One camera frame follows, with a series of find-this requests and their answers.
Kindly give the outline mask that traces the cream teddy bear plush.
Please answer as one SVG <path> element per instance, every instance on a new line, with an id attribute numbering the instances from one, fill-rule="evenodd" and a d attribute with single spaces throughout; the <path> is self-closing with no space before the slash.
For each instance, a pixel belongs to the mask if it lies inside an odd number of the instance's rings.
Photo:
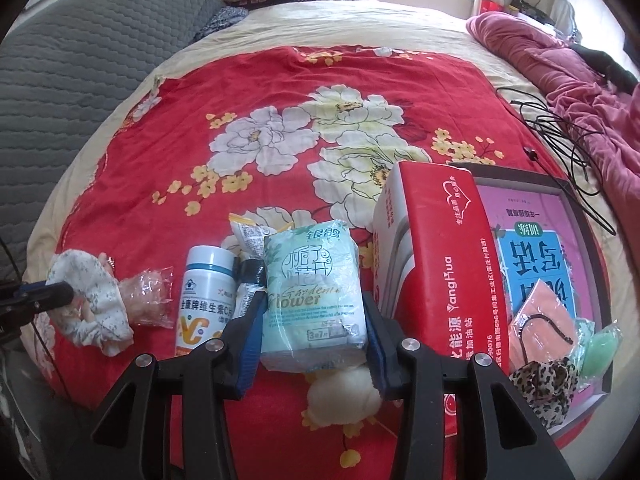
<path id="1" fill-rule="evenodd" d="M 303 418 L 311 428 L 353 425 L 375 415 L 382 406 L 367 365 L 318 370 L 306 378 L 310 383 Z"/>

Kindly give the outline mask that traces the white floral scrunchie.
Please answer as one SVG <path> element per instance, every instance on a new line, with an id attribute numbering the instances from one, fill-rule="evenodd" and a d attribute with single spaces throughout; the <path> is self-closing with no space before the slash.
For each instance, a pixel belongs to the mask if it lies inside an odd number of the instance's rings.
<path id="1" fill-rule="evenodd" d="M 107 261 L 79 249 L 56 255 L 47 284 L 69 284 L 73 299 L 53 310 L 50 319 L 76 347 L 96 347 L 104 356 L 117 356 L 134 343 L 118 281 Z"/>

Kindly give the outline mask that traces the green tissue pack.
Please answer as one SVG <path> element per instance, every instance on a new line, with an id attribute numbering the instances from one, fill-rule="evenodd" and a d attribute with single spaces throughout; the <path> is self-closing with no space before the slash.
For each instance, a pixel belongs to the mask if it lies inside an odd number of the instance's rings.
<path id="1" fill-rule="evenodd" d="M 289 229 L 265 240 L 267 370 L 311 373 L 366 360 L 358 247 L 342 220 Z"/>

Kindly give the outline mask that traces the leopard print scrunchie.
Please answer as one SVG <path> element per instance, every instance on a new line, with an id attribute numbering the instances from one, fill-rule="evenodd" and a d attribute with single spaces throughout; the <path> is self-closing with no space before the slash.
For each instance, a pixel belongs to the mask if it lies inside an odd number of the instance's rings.
<path id="1" fill-rule="evenodd" d="M 509 378 L 544 428 L 564 422 L 578 385 L 578 370 L 569 358 L 532 361 L 514 370 Z"/>

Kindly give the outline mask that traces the snack bag with black band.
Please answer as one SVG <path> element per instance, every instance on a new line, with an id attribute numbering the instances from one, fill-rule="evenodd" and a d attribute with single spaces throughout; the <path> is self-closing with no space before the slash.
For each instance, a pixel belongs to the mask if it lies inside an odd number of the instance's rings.
<path id="1" fill-rule="evenodd" d="M 235 308 L 232 318 L 242 318 L 256 292 L 267 290 L 265 241 L 272 234 L 292 229 L 293 223 L 285 223 L 280 229 L 260 226 L 250 218 L 229 214 L 232 233 L 240 248 L 240 262 L 236 266 Z"/>

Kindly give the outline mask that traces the red tissue box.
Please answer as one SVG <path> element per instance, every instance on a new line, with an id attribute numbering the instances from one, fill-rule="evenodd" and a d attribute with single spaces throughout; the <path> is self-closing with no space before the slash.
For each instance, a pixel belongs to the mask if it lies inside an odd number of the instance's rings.
<path id="1" fill-rule="evenodd" d="M 378 196 L 373 296 L 382 315 L 443 356 L 510 365 L 497 249 L 469 170 L 398 162 Z"/>

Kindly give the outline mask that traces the clear plastic wrapped packet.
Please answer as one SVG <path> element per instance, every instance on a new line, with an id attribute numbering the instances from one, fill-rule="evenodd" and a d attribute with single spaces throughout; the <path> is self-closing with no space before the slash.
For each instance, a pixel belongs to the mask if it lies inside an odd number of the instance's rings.
<path id="1" fill-rule="evenodd" d="M 173 328 L 171 315 L 174 269 L 144 270 L 118 283 L 128 321 L 133 326 Z"/>

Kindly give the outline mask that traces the white vitamin bottle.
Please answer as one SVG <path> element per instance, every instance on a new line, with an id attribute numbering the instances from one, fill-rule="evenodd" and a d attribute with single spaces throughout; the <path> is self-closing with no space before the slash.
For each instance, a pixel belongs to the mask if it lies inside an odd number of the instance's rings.
<path id="1" fill-rule="evenodd" d="M 175 355 L 185 356 L 218 338 L 235 308 L 235 255 L 227 249 L 198 245 L 186 257 L 180 289 Z"/>

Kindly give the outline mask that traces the grey tray with pink book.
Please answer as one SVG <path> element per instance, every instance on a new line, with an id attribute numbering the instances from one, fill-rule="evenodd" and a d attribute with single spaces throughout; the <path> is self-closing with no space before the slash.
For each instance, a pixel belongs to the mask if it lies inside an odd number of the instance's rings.
<path id="1" fill-rule="evenodd" d="M 568 358 L 576 366 L 579 324 L 611 324 L 605 268 L 582 207 L 567 182 L 498 166 L 469 164 L 495 248 L 508 329 L 536 281 L 544 281 L 572 318 L 577 334 Z M 577 390 L 566 419 L 548 429 L 559 444 L 572 440 L 612 388 L 613 364 L 593 385 Z"/>

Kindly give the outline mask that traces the grey quilted headboard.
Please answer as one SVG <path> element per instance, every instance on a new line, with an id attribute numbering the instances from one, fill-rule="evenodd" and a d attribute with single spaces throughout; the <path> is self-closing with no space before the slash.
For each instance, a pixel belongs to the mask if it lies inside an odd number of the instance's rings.
<path id="1" fill-rule="evenodd" d="M 1 276 L 54 186 L 140 82 L 193 42 L 221 0 L 58 0 L 1 44 Z"/>

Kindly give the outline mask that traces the red floral blanket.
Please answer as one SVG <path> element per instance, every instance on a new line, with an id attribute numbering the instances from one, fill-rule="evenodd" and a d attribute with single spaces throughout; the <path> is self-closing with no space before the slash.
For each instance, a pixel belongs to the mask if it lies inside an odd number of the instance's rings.
<path id="1" fill-rule="evenodd" d="M 343 221 L 362 287 L 391 278 L 402 326 L 456 358 L 520 362 L 512 313 L 538 281 L 592 315 L 566 200 L 471 188 L 462 165 L 559 172 L 472 63 L 422 51 L 280 47 L 164 80 L 120 120 L 56 252 L 110 256 L 118 278 L 169 268 L 195 245 L 236 252 L 232 214 L 271 229 Z"/>

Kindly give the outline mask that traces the pink quilt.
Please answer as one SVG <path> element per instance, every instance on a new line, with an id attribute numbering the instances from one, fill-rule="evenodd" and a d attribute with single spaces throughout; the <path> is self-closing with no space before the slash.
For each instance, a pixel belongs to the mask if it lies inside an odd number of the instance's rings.
<path id="1" fill-rule="evenodd" d="M 469 18 L 469 34 L 532 82 L 555 114 L 575 127 L 603 191 L 639 262 L 639 90 L 613 91 L 574 50 L 514 16 L 490 11 Z"/>

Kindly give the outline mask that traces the cream bed sheet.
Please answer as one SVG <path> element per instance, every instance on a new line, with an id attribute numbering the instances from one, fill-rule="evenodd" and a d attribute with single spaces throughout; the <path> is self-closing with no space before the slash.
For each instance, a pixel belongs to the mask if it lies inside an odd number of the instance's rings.
<path id="1" fill-rule="evenodd" d="M 465 22 L 372 1 L 290 3 L 174 54 L 96 128 L 55 185 L 26 254 L 114 259 L 120 278 L 183 270 L 196 244 L 236 248 L 227 220 L 341 219 L 373 285 L 375 201 L 395 162 L 477 162 L 562 176 L 506 110 L 538 88 Z"/>

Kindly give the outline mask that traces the small red box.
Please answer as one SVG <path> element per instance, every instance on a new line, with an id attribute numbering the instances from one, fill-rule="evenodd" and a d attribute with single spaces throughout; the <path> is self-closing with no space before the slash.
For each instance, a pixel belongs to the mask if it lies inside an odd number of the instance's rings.
<path id="1" fill-rule="evenodd" d="M 501 11 L 502 5 L 492 0 L 480 0 L 480 13 Z"/>

